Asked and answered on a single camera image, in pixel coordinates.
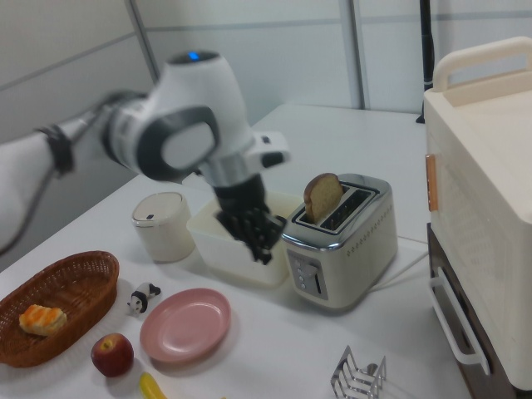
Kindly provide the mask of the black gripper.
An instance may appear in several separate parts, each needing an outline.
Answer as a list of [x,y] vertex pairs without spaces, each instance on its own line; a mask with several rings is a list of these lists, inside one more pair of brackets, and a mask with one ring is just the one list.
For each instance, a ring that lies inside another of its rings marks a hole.
[[251,250],[256,261],[267,264],[287,220],[269,213],[261,175],[236,185],[214,187],[214,194],[221,209],[216,219],[234,239]]

